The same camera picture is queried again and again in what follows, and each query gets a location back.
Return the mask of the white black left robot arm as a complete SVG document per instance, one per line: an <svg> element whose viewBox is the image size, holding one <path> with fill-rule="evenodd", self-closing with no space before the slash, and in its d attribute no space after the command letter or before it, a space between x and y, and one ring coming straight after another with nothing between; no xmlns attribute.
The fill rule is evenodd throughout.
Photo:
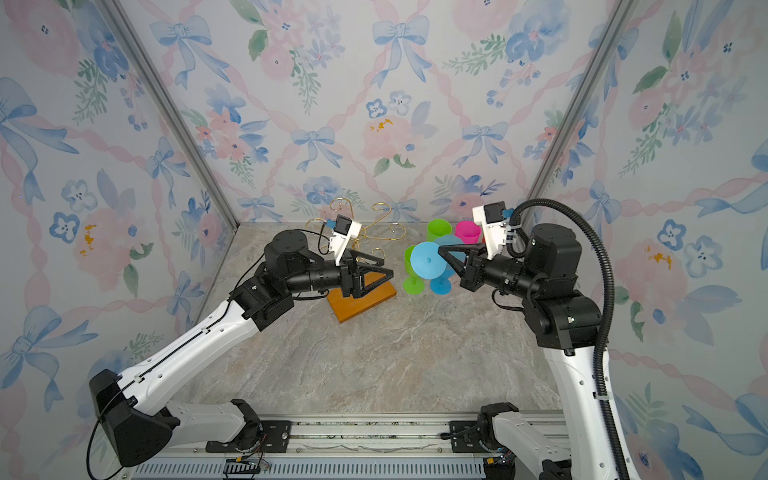
<svg viewBox="0 0 768 480"><path fill-rule="evenodd" d="M278 233L248 278L208 317L172 343L119 373L104 369L89 381L96 425L119 465L138 466L166 448L217 443L251 453L267 435L247 401L185 405L173 396L240 342L263 332L291 310L302 293L314 298L338 291L364 298L394 273L376 256L349 248L349 234L333 233L332 258L311 251L303 229Z"/></svg>

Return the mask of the green wine glass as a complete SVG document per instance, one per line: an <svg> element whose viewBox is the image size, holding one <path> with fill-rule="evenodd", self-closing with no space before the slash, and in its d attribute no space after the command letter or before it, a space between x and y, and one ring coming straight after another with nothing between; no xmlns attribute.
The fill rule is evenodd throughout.
<svg viewBox="0 0 768 480"><path fill-rule="evenodd" d="M453 232L453 226L450 222L444 219L433 219L427 224L426 238L428 241L433 242L440 237L450 235Z"/></svg>
<svg viewBox="0 0 768 480"><path fill-rule="evenodd" d="M414 248L415 246L410 246L404 252L404 265L407 277L403 281L403 289L409 295L419 295L425 288L423 279L415 273L411 264L411 254Z"/></svg>

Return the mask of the blue wine glass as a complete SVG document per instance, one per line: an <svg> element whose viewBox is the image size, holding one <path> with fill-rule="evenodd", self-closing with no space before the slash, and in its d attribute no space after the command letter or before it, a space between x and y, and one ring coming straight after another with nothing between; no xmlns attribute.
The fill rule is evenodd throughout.
<svg viewBox="0 0 768 480"><path fill-rule="evenodd" d="M450 277L452 274L450 272L444 272L442 275L436 277L435 279L432 279L430 281L430 289L431 291L440 296L447 295L452 290L452 283L450 280Z"/></svg>
<svg viewBox="0 0 768 480"><path fill-rule="evenodd" d="M440 277L450 278L455 272L439 254L439 247L463 244L464 242L455 235L445 235L434 241L421 242L411 252L411 268L417 276L425 280L435 280Z"/></svg>

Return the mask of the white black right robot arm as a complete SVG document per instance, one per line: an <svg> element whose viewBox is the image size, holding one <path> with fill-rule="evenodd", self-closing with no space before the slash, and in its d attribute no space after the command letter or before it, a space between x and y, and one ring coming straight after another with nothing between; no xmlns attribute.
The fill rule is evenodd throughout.
<svg viewBox="0 0 768 480"><path fill-rule="evenodd" d="M574 232L536 226L522 260L490 256L482 245L447 245L440 256L469 291L484 285L521 299L521 312L545 354L562 401L569 446L554 445L509 403L482 407L467 439L490 453L488 465L520 461L538 479L636 479L607 383L598 337L608 318L576 287L582 248Z"/></svg>

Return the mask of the pink wine glass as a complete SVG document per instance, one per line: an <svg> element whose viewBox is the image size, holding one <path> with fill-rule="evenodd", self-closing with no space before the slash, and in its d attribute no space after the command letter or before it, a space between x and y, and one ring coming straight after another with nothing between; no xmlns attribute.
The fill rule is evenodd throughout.
<svg viewBox="0 0 768 480"><path fill-rule="evenodd" d="M456 225L454 233L464 244L477 244L481 241L482 229L473 221L465 220Z"/></svg>

